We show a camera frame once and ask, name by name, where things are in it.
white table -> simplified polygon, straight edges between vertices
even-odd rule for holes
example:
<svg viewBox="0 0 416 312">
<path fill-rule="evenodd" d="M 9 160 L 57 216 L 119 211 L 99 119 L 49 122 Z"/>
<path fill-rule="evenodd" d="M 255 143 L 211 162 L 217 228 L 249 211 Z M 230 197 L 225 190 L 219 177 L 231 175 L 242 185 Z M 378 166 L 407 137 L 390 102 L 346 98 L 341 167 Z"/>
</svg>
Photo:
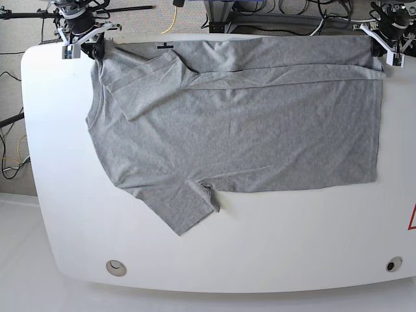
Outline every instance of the white table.
<svg viewBox="0 0 416 312">
<path fill-rule="evenodd" d="M 225 40 L 235 35 L 135 36 L 125 42 Z M 178 237 L 102 169 L 85 117 L 90 67 L 60 44 L 22 60 L 29 149 L 40 207 L 60 270 L 114 285 L 207 293 L 346 287 L 416 276 L 416 60 L 386 68 L 375 183 L 296 192 L 217 192 L 223 209 Z M 386 271 L 390 259 L 403 265 Z M 127 274 L 105 268 L 119 260 Z"/>
</svg>

yellow cable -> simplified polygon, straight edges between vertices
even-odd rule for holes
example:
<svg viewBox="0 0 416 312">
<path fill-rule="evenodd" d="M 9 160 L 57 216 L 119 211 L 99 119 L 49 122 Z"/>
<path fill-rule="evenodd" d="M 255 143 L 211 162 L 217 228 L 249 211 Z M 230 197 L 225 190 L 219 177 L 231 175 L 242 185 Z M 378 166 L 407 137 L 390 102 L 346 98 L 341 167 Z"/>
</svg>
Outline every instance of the yellow cable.
<svg viewBox="0 0 416 312">
<path fill-rule="evenodd" d="M 172 22 L 171 26 L 167 30 L 165 30 L 164 32 L 161 32 L 161 34 L 166 34 L 170 29 L 172 29 L 172 27 L 175 25 L 175 22 L 176 22 L 176 16 L 177 16 L 177 7 L 175 6 L 174 21 Z"/>
<path fill-rule="evenodd" d="M 18 143 L 18 156 L 19 156 L 19 164 L 21 164 L 21 158 L 20 158 L 20 142 L 26 137 L 26 135 L 23 135 Z"/>
<path fill-rule="evenodd" d="M 4 160 L 10 160 L 10 161 L 14 161 L 16 164 L 20 164 L 20 162 L 18 162 L 17 160 L 15 160 L 14 158 L 11 158 L 11 157 L 2 157 L 1 159 L 4 159 Z"/>
</svg>

fabric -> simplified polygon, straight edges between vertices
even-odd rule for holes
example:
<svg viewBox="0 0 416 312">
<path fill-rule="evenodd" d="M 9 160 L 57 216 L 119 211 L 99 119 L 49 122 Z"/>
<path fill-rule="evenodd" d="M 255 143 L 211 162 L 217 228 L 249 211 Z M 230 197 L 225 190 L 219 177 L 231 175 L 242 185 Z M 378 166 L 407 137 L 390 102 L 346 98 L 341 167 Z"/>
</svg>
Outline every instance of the fabric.
<svg viewBox="0 0 416 312">
<path fill-rule="evenodd" d="M 86 119 L 114 185 L 178 235 L 212 190 L 319 189 L 376 179 L 382 79 L 366 36 L 106 42 Z"/>
</svg>

red warning sign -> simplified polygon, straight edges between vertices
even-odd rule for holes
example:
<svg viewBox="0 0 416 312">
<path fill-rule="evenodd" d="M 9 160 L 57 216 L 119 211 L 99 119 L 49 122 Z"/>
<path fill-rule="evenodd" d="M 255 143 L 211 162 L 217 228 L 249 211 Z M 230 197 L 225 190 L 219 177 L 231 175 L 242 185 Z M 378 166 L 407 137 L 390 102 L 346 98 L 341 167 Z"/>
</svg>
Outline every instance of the red warning sign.
<svg viewBox="0 0 416 312">
<path fill-rule="evenodd" d="M 410 219 L 410 223 L 409 223 L 408 230 L 416 229 L 416 218 L 415 218 L 415 214 L 416 214 L 416 205 L 415 205 L 415 208 L 413 210 L 413 214 L 411 215 L 411 219 Z"/>
</svg>

